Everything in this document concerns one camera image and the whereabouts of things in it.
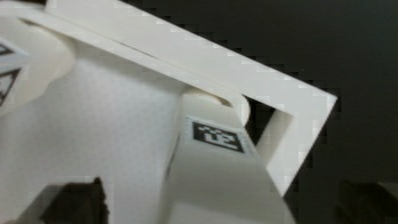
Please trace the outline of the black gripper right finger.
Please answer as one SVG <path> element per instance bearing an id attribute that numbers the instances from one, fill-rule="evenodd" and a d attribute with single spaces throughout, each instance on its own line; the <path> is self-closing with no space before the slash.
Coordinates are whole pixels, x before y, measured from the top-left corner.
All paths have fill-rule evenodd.
<path id="1" fill-rule="evenodd" d="M 398 224 L 398 183 L 338 182 L 335 224 Z"/>

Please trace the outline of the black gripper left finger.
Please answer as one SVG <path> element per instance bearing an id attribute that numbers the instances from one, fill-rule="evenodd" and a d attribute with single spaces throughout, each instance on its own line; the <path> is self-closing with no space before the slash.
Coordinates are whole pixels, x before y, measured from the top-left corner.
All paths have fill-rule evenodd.
<path id="1" fill-rule="evenodd" d="M 102 182 L 67 183 L 40 215 L 44 224 L 108 224 Z"/>

